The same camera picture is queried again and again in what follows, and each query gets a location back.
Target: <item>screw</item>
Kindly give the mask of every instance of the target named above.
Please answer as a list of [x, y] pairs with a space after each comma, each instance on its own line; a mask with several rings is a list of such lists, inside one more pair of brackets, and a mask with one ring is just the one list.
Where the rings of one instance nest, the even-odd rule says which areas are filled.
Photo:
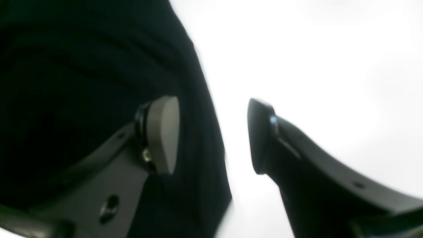
[[153, 158], [151, 157], [151, 152], [148, 148], [143, 150], [143, 158], [145, 162], [151, 162]]

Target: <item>screw hole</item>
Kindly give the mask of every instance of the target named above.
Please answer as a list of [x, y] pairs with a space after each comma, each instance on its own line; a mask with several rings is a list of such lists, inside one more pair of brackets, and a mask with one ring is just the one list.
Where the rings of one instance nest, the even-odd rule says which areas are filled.
[[110, 196], [100, 209], [100, 224], [104, 225], [110, 222], [118, 213], [119, 197]]
[[359, 183], [359, 182], [354, 182], [354, 186], [355, 186], [356, 188], [360, 188], [360, 189], [364, 189], [364, 188], [365, 188], [364, 184]]

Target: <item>white wall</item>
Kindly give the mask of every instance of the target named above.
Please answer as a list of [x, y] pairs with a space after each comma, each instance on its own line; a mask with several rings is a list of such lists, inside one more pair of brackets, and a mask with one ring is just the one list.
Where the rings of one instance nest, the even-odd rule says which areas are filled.
[[293, 237], [278, 187], [251, 164], [252, 97], [348, 166], [423, 198], [418, 2], [171, 0], [196, 45], [226, 147], [233, 204], [217, 238]]

